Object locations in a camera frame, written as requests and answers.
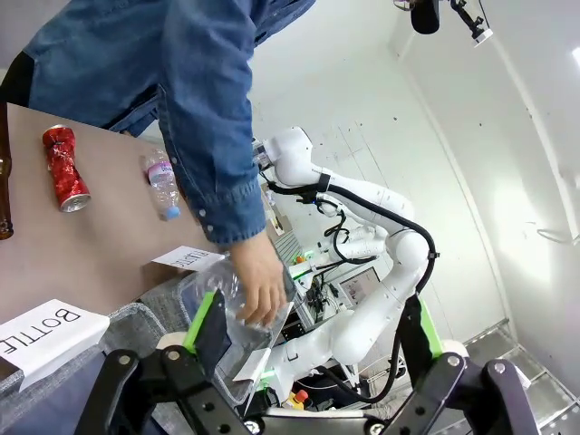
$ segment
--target table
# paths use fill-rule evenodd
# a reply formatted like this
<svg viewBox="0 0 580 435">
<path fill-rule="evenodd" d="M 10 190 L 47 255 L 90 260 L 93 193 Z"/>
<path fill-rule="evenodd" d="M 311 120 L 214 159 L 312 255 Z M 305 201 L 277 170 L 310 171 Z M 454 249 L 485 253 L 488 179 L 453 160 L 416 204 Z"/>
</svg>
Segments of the table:
<svg viewBox="0 0 580 435">
<path fill-rule="evenodd" d="M 73 213 L 59 211 L 41 142 L 62 123 L 92 195 Z M 216 252 L 183 199 L 180 217 L 158 218 L 140 168 L 149 143 L 14 105 L 8 129 L 14 235 L 0 241 L 0 323 L 53 298 L 110 314 L 175 275 L 151 259 L 181 245 Z"/>
</svg>

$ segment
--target black pants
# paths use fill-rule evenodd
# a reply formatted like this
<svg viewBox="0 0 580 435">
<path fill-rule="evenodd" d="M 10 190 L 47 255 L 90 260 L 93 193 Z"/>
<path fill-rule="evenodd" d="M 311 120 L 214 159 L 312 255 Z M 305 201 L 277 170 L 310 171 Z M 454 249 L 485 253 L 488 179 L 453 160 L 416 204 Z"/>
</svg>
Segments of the black pants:
<svg viewBox="0 0 580 435">
<path fill-rule="evenodd" d="M 0 84 L 0 100 L 28 107 L 33 74 L 34 60 L 28 54 L 20 52 Z"/>
</svg>

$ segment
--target microphone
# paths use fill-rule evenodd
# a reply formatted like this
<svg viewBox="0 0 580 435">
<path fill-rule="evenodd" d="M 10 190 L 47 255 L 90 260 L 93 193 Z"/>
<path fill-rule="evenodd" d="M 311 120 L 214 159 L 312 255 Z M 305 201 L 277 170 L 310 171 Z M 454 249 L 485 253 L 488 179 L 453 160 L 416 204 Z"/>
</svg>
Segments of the microphone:
<svg viewBox="0 0 580 435">
<path fill-rule="evenodd" d="M 411 10 L 411 24 L 418 34 L 439 30 L 439 0 L 419 0 Z"/>
</svg>

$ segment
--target denim shirt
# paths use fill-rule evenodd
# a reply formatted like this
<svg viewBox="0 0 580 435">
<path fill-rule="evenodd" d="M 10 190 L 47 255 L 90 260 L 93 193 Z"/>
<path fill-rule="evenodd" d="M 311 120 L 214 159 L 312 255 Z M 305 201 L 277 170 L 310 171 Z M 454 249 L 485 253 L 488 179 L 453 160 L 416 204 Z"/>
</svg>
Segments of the denim shirt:
<svg viewBox="0 0 580 435">
<path fill-rule="evenodd" d="M 208 239 L 250 238 L 266 220 L 247 62 L 313 3 L 72 0 L 24 49 L 34 60 L 29 107 L 133 136 L 159 118 Z"/>
</svg>

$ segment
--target blue denim sleeve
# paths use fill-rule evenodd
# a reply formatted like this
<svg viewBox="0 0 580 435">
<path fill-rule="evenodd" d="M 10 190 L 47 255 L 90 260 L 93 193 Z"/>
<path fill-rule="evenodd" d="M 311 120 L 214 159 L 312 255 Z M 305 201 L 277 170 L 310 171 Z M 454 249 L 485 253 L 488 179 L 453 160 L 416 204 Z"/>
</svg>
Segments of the blue denim sleeve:
<svg viewBox="0 0 580 435">
<path fill-rule="evenodd" d="M 266 5 L 171 0 L 164 27 L 159 126 L 189 206 L 220 245 L 266 226 L 247 99 L 247 62 Z"/>
</svg>

